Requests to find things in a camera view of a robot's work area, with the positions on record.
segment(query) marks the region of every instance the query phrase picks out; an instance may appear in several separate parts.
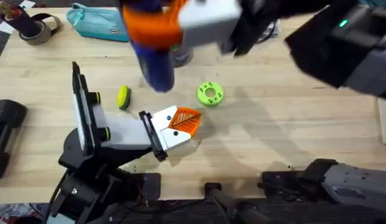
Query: teal pouch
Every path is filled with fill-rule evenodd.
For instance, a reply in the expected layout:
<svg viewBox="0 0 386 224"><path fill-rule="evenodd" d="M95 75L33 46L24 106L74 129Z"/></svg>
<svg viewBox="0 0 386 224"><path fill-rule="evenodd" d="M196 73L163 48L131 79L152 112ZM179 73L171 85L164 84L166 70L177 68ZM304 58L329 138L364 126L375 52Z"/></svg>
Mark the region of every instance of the teal pouch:
<svg viewBox="0 0 386 224"><path fill-rule="evenodd" d="M67 12L67 20L83 37L129 41L118 9L86 7L74 3L72 9Z"/></svg>

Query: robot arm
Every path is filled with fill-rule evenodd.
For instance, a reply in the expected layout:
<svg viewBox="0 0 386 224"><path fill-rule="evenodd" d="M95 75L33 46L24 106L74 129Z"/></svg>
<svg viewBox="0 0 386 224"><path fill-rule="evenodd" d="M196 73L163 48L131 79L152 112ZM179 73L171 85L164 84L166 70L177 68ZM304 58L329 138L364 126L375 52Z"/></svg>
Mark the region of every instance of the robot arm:
<svg viewBox="0 0 386 224"><path fill-rule="evenodd" d="M142 47L162 54L174 45L218 43L224 54L245 55L271 22L324 9L286 38L296 65L336 88L386 98L386 9L359 6L357 0L175 0L169 10L155 13L120 0L120 8L132 45L140 46L139 60L148 62L145 71L157 55L143 59L148 54ZM152 63L167 67L166 60Z"/></svg>

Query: black device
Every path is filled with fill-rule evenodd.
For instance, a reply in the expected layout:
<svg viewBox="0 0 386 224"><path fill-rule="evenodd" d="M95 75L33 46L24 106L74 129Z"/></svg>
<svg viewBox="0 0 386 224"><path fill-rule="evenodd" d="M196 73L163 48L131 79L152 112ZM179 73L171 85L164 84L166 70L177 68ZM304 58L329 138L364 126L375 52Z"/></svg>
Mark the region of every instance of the black device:
<svg viewBox="0 0 386 224"><path fill-rule="evenodd" d="M110 140L111 130L98 128L96 124L93 106L100 104L100 94L89 92L85 76L75 62L72 77L79 125L66 137L64 152L58 161L67 171L51 198L51 216L61 213L76 223L87 223L99 218L114 203L157 200L160 174L131 174L118 168L150 152L160 161L166 158L166 152L156 144L158 137L150 122L151 114L139 113L151 147L136 150L102 147L101 142Z"/></svg>
<svg viewBox="0 0 386 224"><path fill-rule="evenodd" d="M12 100L0 100L0 178L4 175L9 162L7 146L14 128L20 127L27 108Z"/></svg>
<svg viewBox="0 0 386 224"><path fill-rule="evenodd" d="M362 205L386 212L386 171L334 159L316 159L305 170L263 172L258 187L267 198Z"/></svg>

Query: wooden surface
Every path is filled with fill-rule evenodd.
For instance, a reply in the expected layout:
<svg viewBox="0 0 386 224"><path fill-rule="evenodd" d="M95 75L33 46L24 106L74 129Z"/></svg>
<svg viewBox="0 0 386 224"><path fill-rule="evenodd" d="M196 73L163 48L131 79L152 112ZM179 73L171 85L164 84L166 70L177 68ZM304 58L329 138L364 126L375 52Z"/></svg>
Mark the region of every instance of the wooden surface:
<svg viewBox="0 0 386 224"><path fill-rule="evenodd" d="M260 197L260 173L304 169L315 158L386 170L376 100L349 90L335 90L303 75L294 66L283 39L308 16L281 22L278 39L234 59L215 45L198 47L193 60L176 69L173 90L158 94L141 75L126 43L85 39L65 20L68 9L32 9L60 17L63 29L50 42L29 46L13 34L0 58L0 99L29 108L14 143L6 177L0 180L0 203L47 202L64 168L57 164L66 135L75 127L71 62L99 91L108 113L136 117L171 105L202 112L194 140L169 152L159 163L149 154L124 166L131 172L162 174L162 198L199 198L205 182L222 182L236 196ZM225 92L217 108L196 99L203 82L218 82ZM132 88L130 114L116 106L119 87Z"/></svg>
<svg viewBox="0 0 386 224"><path fill-rule="evenodd" d="M386 144L386 100L378 99L380 128L382 130L382 142Z"/></svg>

